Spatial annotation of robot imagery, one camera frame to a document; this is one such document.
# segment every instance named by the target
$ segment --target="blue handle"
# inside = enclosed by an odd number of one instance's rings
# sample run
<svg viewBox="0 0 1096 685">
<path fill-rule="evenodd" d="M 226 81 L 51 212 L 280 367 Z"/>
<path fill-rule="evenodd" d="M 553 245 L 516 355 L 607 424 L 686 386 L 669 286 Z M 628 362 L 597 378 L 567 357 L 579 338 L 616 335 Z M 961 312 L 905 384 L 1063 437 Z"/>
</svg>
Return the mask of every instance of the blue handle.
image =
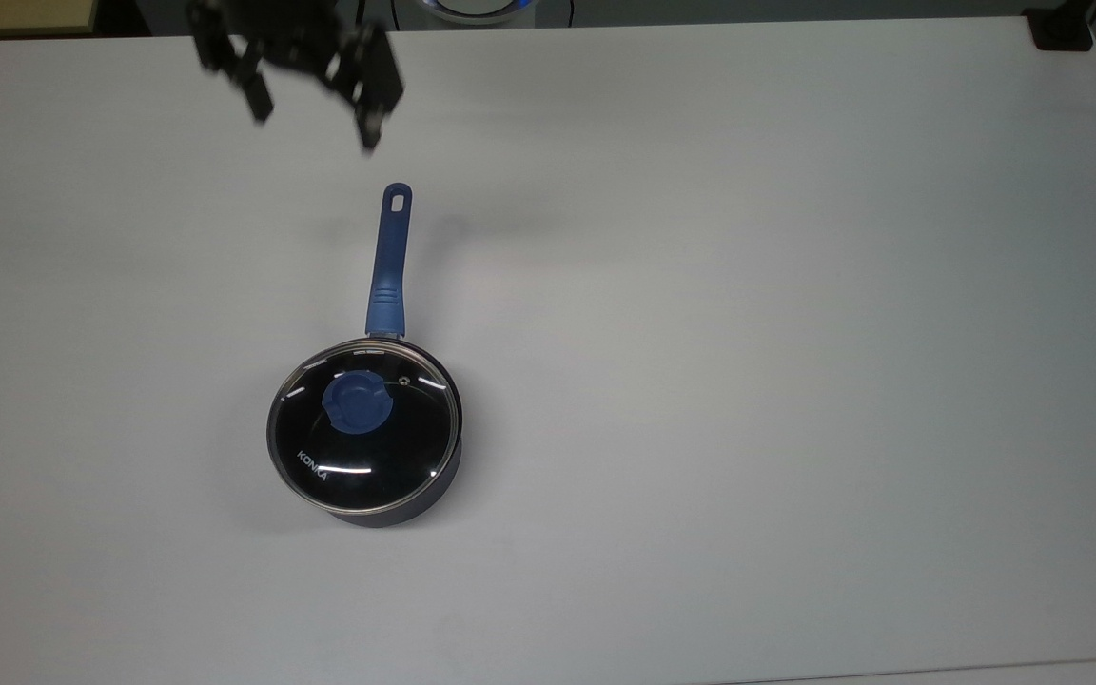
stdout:
<svg viewBox="0 0 1096 685">
<path fill-rule="evenodd" d="M 370 306 L 366 308 L 366 334 L 404 335 L 404 250 L 413 191 L 392 183 L 384 191 L 384 212 L 378 218 L 375 273 L 370 277 Z"/>
</svg>

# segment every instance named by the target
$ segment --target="saucepan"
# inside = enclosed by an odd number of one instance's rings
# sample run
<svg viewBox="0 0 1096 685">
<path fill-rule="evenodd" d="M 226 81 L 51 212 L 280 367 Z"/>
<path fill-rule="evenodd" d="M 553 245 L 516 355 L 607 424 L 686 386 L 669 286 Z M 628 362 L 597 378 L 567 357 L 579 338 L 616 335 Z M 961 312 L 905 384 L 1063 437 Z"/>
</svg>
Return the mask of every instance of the saucepan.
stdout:
<svg viewBox="0 0 1096 685">
<path fill-rule="evenodd" d="M 408 185 L 384 191 L 366 338 L 299 364 L 270 409 L 270 456 L 286 486 L 370 528 L 420 515 L 459 467 L 459 391 L 437 359 L 403 340 L 412 208 Z"/>
</svg>

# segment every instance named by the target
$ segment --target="lid knob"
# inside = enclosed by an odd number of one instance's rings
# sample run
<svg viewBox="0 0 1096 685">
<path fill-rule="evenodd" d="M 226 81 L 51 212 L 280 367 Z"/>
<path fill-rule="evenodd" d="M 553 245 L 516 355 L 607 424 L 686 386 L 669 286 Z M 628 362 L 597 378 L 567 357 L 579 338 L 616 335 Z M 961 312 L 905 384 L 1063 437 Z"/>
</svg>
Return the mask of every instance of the lid knob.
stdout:
<svg viewBox="0 0 1096 685">
<path fill-rule="evenodd" d="M 332 429 L 349 435 L 370 433 L 392 412 L 392 396 L 384 379 L 370 370 L 351 370 L 323 389 L 323 411 Z"/>
</svg>

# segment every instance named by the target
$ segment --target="robotic arm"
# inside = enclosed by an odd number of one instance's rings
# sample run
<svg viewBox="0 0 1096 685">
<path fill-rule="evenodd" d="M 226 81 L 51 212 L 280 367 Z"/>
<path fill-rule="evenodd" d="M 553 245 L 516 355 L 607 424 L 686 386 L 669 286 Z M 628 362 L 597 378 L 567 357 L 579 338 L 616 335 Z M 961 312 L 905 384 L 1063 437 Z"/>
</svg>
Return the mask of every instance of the robotic arm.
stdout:
<svg viewBox="0 0 1096 685">
<path fill-rule="evenodd" d="M 366 152 L 378 145 L 384 117 L 396 109 L 404 83 L 384 26 L 365 22 L 346 31 L 335 0 L 189 0 L 192 38 L 201 66 L 222 72 L 243 92 L 252 117 L 263 123 L 273 99 L 256 65 L 263 57 L 282 69 L 316 77 L 353 109 Z M 235 52 L 227 31 L 248 42 Z"/>
</svg>

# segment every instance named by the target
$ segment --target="table surface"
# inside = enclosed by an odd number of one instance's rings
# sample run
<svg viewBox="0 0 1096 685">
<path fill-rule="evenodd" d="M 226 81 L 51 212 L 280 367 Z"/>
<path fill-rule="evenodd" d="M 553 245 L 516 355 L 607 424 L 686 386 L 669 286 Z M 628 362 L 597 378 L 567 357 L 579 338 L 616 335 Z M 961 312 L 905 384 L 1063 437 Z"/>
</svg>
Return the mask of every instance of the table surface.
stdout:
<svg viewBox="0 0 1096 685">
<path fill-rule="evenodd" d="M 834 677 L 823 685 L 1096 685 L 1096 662 Z"/>
<path fill-rule="evenodd" d="M 684 684 L 1096 660 L 1096 48 L 1020 18 L 396 35 L 372 159 L 187 39 L 0 43 L 0 684 Z M 265 454 L 361 335 L 465 460 Z"/>
</svg>

